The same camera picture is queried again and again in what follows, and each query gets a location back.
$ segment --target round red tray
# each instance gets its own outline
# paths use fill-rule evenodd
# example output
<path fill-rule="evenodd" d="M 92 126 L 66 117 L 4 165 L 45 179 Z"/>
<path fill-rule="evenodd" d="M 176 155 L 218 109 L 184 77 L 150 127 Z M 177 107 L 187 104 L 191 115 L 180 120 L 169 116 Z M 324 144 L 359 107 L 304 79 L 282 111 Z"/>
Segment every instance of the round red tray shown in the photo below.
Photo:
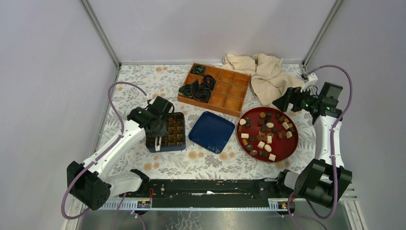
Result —
<path fill-rule="evenodd" d="M 258 121 L 261 119 L 259 117 L 259 114 L 261 112 L 272 113 L 270 122 L 272 122 L 274 124 L 274 127 L 276 127 L 278 129 L 278 132 L 274 133 L 272 143 L 270 144 L 270 146 L 272 148 L 271 153 L 273 155 L 276 155 L 276 158 L 275 158 L 275 161 L 271 161 L 268 158 L 260 156 L 259 154 L 252 156 L 252 157 L 255 157 L 258 160 L 266 161 L 266 162 L 277 162 L 277 161 L 285 160 L 290 155 L 292 155 L 292 153 L 295 151 L 295 149 L 297 147 L 297 143 L 299 141 L 299 135 L 297 134 L 297 128 L 294 125 L 294 123 L 292 122 L 291 118 L 289 118 L 286 114 L 282 113 L 279 110 L 269 108 L 269 107 L 258 107 L 258 108 L 248 110 L 246 113 L 244 113 L 242 115 L 242 117 L 240 117 L 240 119 L 249 117 L 251 119 L 251 127 L 245 128 L 245 125 L 243 125 L 241 133 L 248 133 L 250 137 L 254 136 L 255 137 L 254 143 L 248 142 L 248 144 L 251 144 L 252 146 L 254 146 L 254 150 L 257 150 L 257 151 L 261 150 L 260 148 L 258 148 L 259 140 L 257 139 L 257 135 L 260 135 L 260 132 L 261 132 L 262 133 L 261 136 L 264 138 L 264 137 L 266 137 L 267 134 L 271 133 L 271 130 L 269 130 L 267 132 L 262 132 L 261 126 L 258 125 Z M 285 130 L 285 128 L 282 126 L 282 122 L 280 122 L 276 118 L 277 114 L 280 114 L 281 116 L 282 115 L 285 116 L 289 120 L 289 123 L 293 124 L 293 128 L 296 130 L 296 132 L 292 133 L 293 136 L 291 138 L 284 137 L 282 139 L 279 139 L 278 133 L 282 130 Z M 241 147 L 245 150 L 245 152 L 247 152 L 247 154 L 249 154 L 249 151 L 245 149 L 245 146 L 242 143 L 241 133 L 238 132 L 239 127 L 240 127 L 240 124 L 239 124 L 239 120 L 238 120 L 238 124 L 237 124 L 237 128 L 236 128 L 237 139 L 238 139 Z"/>

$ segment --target blue lid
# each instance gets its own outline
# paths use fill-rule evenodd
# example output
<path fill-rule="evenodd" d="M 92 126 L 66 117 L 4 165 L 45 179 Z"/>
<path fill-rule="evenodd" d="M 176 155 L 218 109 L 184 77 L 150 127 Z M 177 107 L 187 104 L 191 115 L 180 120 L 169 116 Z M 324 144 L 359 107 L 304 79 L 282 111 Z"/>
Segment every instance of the blue lid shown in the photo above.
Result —
<path fill-rule="evenodd" d="M 189 133 L 194 143 L 214 153 L 223 151 L 235 125 L 226 119 L 210 112 L 204 112 Z"/>

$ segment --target towel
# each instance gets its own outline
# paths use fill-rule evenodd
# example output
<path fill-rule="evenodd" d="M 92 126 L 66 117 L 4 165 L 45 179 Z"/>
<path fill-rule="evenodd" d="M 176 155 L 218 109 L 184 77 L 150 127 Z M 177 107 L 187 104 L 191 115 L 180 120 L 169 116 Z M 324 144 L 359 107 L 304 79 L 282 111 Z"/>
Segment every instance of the towel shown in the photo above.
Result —
<path fill-rule="evenodd" d="M 258 101 L 263 106 L 275 108 L 272 102 L 284 95 L 289 87 L 304 85 L 302 80 L 282 71 L 282 62 L 283 58 L 266 54 L 256 54 L 253 57 L 227 54 L 222 68 L 250 74 L 251 88 Z"/>

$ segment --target floral tablecloth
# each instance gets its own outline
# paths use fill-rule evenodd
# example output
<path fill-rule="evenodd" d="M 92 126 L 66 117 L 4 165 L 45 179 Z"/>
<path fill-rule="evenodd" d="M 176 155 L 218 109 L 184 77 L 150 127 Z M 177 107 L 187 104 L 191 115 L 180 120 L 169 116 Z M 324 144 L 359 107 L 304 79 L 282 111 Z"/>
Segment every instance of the floral tablecloth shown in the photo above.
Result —
<path fill-rule="evenodd" d="M 136 65 L 122 66 L 118 81 L 137 84 L 149 95 L 162 96 L 172 102 L 175 112 L 182 112 L 186 121 L 186 136 L 196 120 L 204 111 L 210 111 L 237 124 L 237 117 L 206 110 L 178 102 L 178 88 L 183 84 L 191 65 Z M 284 71 L 299 77 L 298 64 L 284 64 Z M 113 103 L 125 119 L 135 107 L 145 107 L 144 95 L 128 85 L 117 86 Z M 249 89 L 244 101 L 242 113 L 261 106 Z M 295 123 L 299 144 L 289 158 L 281 162 L 263 162 L 249 156 L 240 146 L 235 132 L 223 152 L 214 154 L 199 145 L 186 140 L 186 149 L 175 152 L 150 153 L 145 147 L 145 139 L 135 145 L 118 162 L 111 172 L 121 174 L 130 169 L 140 169 L 151 179 L 259 179 L 275 178 L 280 171 L 289 169 L 300 173 L 315 154 L 316 136 L 312 118 L 308 112 L 286 112 Z M 102 132 L 100 144 L 104 145 L 120 127 L 120 123 L 110 108 Z"/>

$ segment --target wooden compartment tray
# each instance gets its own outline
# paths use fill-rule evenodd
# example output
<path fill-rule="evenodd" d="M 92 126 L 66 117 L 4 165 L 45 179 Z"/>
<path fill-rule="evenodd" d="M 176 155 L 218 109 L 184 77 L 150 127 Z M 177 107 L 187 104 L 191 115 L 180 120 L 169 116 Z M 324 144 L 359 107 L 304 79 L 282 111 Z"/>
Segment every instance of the wooden compartment tray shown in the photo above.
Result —
<path fill-rule="evenodd" d="M 194 63 L 183 84 L 191 84 L 196 79 L 199 80 L 199 83 L 202 83 L 203 75 L 192 74 L 192 69 L 196 65 L 204 66 L 204 74 L 211 75 L 216 79 L 212 96 L 208 103 L 199 102 L 179 95 L 178 101 L 240 117 L 242 105 L 244 104 L 248 86 L 251 82 L 251 75 Z"/>

